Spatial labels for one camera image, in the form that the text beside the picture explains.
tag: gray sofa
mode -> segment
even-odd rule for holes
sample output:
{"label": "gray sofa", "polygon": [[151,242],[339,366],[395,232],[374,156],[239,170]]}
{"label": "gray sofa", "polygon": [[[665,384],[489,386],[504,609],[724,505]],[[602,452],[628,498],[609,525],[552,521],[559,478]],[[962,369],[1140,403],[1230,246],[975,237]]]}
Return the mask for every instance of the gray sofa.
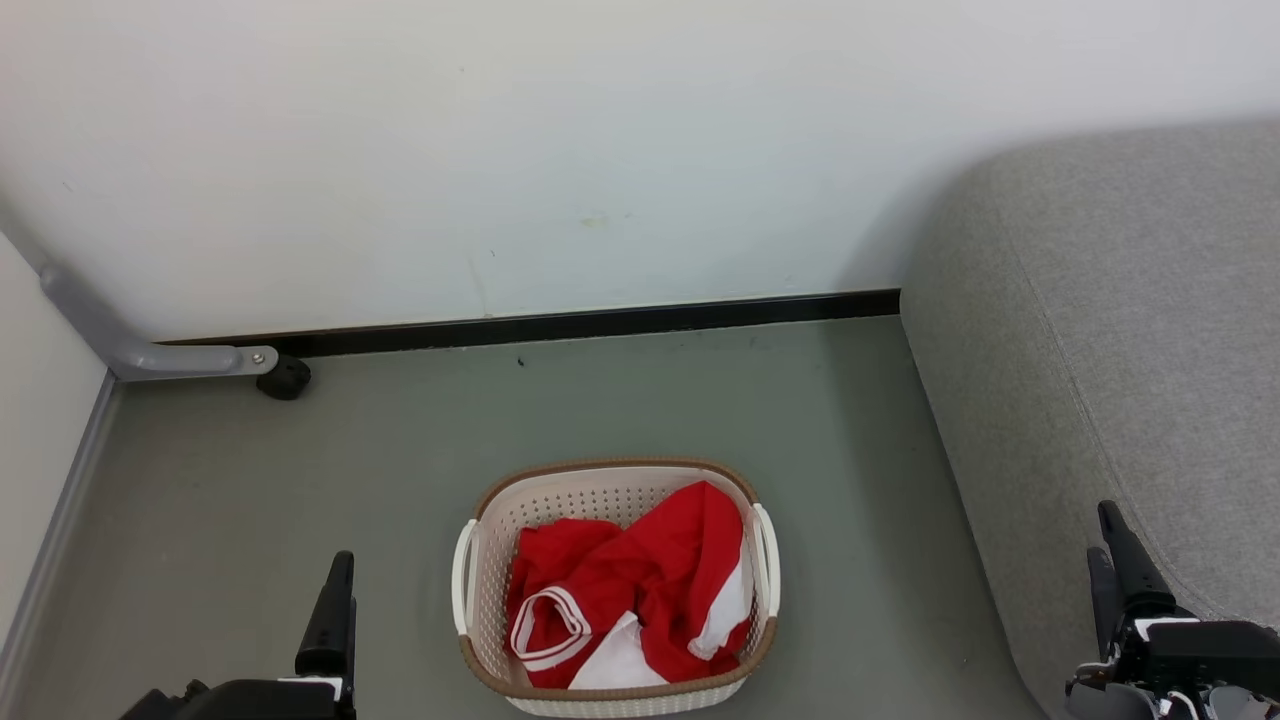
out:
{"label": "gray sofa", "polygon": [[1280,123],[986,163],[920,247],[902,322],[1046,712],[1097,655],[1103,498],[1184,606],[1280,625]]}

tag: laundry basket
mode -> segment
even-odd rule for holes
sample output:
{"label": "laundry basket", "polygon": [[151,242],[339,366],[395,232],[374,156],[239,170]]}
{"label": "laundry basket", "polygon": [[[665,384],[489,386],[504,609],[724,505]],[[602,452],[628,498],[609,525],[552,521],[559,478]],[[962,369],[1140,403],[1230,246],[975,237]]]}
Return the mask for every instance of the laundry basket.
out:
{"label": "laundry basket", "polygon": [[[672,492],[707,480],[733,500],[750,534],[755,601],[740,665],[731,673],[667,685],[562,691],[530,685],[507,652],[507,585],[521,528],[559,518],[627,527]],[[773,644],[781,600],[778,543],[769,514],[736,473],[701,460],[620,459],[518,473],[480,500],[453,552],[453,623],[462,656],[480,680],[525,712],[549,717],[639,717],[728,700]]]}

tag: wheel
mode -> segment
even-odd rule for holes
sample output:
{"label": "wheel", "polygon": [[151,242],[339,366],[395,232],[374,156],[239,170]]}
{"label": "wheel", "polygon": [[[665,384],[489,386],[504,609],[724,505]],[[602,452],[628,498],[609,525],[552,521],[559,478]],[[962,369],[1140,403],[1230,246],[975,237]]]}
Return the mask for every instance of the wheel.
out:
{"label": "wheel", "polygon": [[311,368],[297,357],[280,355],[275,366],[257,377],[257,389],[275,400],[297,400],[311,382]]}

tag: baseboard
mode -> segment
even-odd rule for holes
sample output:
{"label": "baseboard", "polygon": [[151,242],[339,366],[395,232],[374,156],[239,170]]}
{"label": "baseboard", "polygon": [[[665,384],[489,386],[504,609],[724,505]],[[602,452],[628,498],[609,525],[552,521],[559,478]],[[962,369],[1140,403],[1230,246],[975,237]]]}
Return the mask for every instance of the baseboard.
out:
{"label": "baseboard", "polygon": [[105,429],[111,407],[115,378],[106,373],[97,400],[90,413],[84,434],[81,436],[76,459],[72,461],[63,492],[58,496],[54,515],[45,530],[45,538],[36,553],[27,587],[14,614],[4,647],[0,647],[0,719],[15,719],[14,711],[24,685],[26,673],[31,662],[31,651],[38,634],[41,616],[49,605],[58,568],[65,555],[72,537],[72,529],[79,516],[88,491],[88,479],[93,471],[99,451],[105,438]]}
{"label": "baseboard", "polygon": [[485,318],[448,323],[376,325],[282,334],[201,338],[173,345],[269,345],[294,357],[394,352],[433,347],[474,347],[582,337],[650,334],[801,320],[897,314],[897,290],[731,300],[691,305],[630,307]]}

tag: gray floor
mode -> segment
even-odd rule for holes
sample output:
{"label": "gray floor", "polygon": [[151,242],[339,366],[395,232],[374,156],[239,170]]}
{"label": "gray floor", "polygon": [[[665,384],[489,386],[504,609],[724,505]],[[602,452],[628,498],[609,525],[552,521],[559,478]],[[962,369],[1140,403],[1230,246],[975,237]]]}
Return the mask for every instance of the gray floor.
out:
{"label": "gray floor", "polygon": [[777,643],[712,717],[1041,717],[1019,683],[897,318],[317,359],[127,388],[20,717],[114,720],[191,678],[288,674],[356,553],[364,720],[521,717],[462,664],[458,529],[511,470],[696,455],[781,538]]}

